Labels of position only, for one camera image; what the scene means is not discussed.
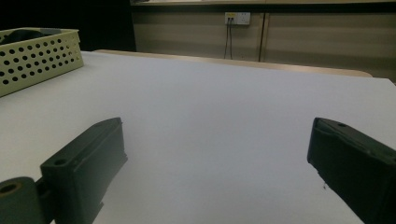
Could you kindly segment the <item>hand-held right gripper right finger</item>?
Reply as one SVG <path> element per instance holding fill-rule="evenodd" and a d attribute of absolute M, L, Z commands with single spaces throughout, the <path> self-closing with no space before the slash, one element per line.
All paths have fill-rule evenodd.
<path fill-rule="evenodd" d="M 396 224 L 396 150 L 344 123 L 316 118 L 307 161 L 364 224 Z"/>

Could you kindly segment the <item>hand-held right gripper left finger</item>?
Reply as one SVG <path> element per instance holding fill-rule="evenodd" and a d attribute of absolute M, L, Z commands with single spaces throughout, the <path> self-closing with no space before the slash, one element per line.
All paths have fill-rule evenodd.
<path fill-rule="evenodd" d="M 119 118 L 100 121 L 40 165 L 56 224 L 92 224 L 107 188 L 128 161 Z"/>

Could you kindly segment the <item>pale yellow perforated plastic basket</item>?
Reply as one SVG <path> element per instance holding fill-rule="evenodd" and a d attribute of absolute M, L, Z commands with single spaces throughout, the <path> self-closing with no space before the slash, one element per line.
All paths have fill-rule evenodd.
<path fill-rule="evenodd" d="M 0 31 L 0 41 L 21 29 L 50 36 L 0 45 L 0 97 L 84 65 L 78 30 L 22 27 Z"/>

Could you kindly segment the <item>black cloth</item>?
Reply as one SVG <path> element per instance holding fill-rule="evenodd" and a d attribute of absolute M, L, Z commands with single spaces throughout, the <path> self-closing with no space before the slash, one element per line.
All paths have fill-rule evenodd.
<path fill-rule="evenodd" d="M 8 36 L 6 36 L 2 41 L 0 41 L 0 45 L 11 44 L 46 36 L 50 36 L 50 33 L 21 29 L 13 31 Z"/>

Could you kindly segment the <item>white wall socket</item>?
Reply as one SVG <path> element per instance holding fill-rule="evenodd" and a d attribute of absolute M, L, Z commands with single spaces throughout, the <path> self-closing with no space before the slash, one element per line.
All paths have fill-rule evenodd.
<path fill-rule="evenodd" d="M 234 25 L 250 25 L 249 12 L 226 12 L 225 23 Z"/>

